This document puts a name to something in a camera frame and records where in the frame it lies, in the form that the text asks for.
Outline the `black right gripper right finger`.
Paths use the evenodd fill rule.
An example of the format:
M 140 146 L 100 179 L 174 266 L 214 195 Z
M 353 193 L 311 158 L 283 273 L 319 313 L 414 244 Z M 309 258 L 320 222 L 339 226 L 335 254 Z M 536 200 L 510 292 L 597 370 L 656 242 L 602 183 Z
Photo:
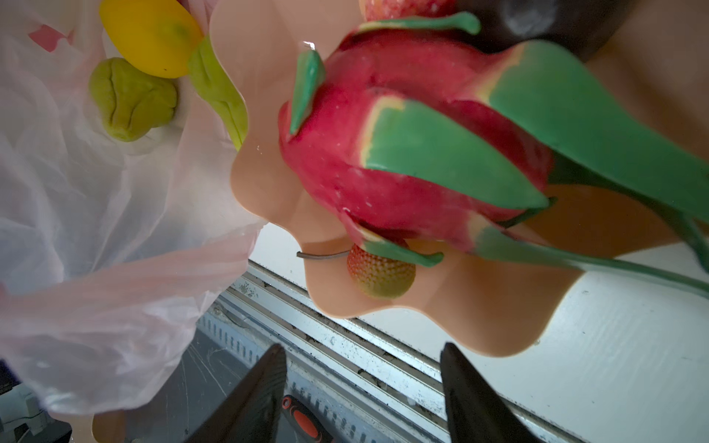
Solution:
M 453 442 L 539 443 L 454 343 L 441 352 L 441 377 Z

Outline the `yellow lemon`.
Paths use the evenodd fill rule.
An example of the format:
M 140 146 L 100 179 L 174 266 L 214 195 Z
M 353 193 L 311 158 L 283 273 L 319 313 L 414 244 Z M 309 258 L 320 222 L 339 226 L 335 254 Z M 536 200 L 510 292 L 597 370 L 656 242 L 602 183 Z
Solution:
M 163 79 L 186 76 L 188 60 L 203 38 L 197 20 L 177 1 L 105 0 L 99 15 L 120 55 Z

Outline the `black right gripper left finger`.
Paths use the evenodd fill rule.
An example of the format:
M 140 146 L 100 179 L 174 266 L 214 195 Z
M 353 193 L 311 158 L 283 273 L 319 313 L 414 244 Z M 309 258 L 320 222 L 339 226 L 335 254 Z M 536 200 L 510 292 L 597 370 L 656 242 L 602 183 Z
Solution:
M 286 376 L 286 351 L 275 344 L 186 442 L 275 441 Z

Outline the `pink plastic bag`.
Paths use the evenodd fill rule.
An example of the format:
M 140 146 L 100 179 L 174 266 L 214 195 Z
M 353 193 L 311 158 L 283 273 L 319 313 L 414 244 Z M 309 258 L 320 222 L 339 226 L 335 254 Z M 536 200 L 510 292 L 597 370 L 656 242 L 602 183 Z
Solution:
M 114 55 L 95 1 L 1 5 L 1 357 L 59 415 L 149 402 L 263 225 L 188 78 L 168 125 L 106 133 L 89 82 Z

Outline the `green pear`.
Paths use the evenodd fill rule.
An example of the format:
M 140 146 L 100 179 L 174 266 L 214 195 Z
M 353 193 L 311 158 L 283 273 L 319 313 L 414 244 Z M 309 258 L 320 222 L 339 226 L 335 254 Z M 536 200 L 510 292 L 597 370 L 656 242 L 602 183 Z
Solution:
M 199 97 L 222 120 L 234 148 L 239 151 L 249 131 L 247 107 L 217 59 L 209 36 L 205 36 L 190 55 L 188 77 Z

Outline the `green wrinkled fruit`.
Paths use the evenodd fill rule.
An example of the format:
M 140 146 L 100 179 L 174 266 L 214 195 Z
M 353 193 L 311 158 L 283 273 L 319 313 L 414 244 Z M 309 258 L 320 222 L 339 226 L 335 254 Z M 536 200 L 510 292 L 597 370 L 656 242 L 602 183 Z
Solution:
M 122 142 L 133 142 L 168 125 L 178 105 L 173 81 L 146 74 L 119 57 L 103 60 L 94 68 L 89 92 L 103 128 Z

